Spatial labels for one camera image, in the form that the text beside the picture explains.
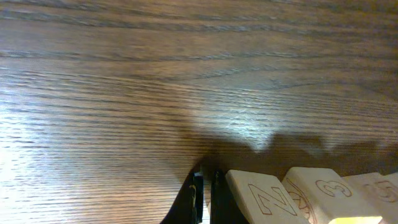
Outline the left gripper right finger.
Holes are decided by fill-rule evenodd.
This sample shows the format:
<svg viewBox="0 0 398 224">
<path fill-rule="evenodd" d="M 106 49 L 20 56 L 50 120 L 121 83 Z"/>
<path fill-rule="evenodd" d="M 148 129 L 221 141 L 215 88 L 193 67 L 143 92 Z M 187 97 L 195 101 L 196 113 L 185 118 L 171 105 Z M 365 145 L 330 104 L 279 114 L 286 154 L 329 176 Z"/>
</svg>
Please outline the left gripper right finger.
<svg viewBox="0 0 398 224">
<path fill-rule="evenodd" d="M 240 211 L 222 170 L 214 172 L 211 183 L 211 224 L 248 224 Z"/>
</svg>

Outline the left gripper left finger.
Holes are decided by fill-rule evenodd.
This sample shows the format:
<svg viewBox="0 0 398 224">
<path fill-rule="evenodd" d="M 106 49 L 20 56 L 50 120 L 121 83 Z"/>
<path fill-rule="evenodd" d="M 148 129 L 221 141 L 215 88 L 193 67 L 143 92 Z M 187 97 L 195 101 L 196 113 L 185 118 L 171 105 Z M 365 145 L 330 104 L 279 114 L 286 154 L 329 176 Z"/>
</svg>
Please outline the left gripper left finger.
<svg viewBox="0 0 398 224">
<path fill-rule="evenodd" d="M 203 176 L 190 172 L 160 224 L 199 224 L 203 219 Z"/>
</svg>

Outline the red I block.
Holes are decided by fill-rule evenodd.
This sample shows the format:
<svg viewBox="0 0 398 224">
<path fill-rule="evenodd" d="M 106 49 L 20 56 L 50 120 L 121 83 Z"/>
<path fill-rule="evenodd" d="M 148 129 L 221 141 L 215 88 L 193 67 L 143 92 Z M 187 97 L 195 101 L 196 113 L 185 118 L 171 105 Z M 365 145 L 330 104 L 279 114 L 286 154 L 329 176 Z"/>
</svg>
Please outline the red I block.
<svg viewBox="0 0 398 224">
<path fill-rule="evenodd" d="M 308 224 L 277 177 L 229 170 L 226 180 L 240 211 L 249 223 Z"/>
</svg>

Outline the yellow C block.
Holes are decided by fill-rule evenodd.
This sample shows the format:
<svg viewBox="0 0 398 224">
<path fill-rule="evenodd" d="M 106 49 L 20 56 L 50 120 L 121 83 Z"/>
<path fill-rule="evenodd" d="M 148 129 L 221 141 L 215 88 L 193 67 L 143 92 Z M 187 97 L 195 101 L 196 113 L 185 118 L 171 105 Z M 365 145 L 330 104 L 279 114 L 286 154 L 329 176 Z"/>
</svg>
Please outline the yellow C block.
<svg viewBox="0 0 398 224">
<path fill-rule="evenodd" d="M 311 224 L 382 220 L 380 212 L 332 169 L 292 167 L 282 185 Z"/>
</svg>

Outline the green R block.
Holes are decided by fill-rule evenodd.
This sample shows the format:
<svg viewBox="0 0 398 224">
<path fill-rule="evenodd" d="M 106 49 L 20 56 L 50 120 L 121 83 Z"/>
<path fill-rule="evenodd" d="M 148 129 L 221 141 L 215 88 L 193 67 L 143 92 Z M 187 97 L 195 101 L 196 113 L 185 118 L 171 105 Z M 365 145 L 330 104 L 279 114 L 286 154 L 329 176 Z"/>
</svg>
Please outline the green R block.
<svg viewBox="0 0 398 224">
<path fill-rule="evenodd" d="M 380 173 L 343 177 L 382 215 L 381 223 L 397 224 L 397 187 Z"/>
</svg>

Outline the red A block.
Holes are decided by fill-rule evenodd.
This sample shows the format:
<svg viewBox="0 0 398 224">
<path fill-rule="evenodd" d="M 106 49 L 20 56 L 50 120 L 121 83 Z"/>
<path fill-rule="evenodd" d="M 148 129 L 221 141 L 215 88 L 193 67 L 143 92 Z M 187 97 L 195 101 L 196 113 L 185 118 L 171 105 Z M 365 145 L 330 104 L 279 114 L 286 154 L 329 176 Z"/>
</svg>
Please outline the red A block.
<svg viewBox="0 0 398 224">
<path fill-rule="evenodd" d="M 389 182 L 398 187 L 398 172 L 384 176 Z"/>
</svg>

